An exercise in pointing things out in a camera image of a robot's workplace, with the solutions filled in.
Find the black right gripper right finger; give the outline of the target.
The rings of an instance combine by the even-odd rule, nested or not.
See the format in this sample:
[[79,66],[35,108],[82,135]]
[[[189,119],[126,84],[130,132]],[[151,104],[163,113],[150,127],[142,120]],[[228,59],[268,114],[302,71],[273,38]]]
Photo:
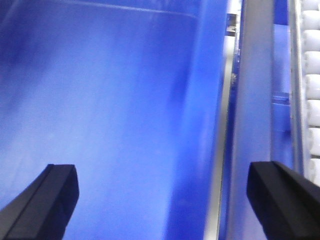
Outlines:
[[284,164],[251,162],[246,194],[267,239],[320,238],[320,188]]

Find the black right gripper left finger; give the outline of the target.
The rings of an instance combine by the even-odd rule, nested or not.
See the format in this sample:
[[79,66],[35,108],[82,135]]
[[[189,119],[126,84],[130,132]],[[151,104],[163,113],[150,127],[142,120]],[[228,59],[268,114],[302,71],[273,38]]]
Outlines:
[[49,164],[0,211],[2,240],[61,240],[80,195],[73,164]]

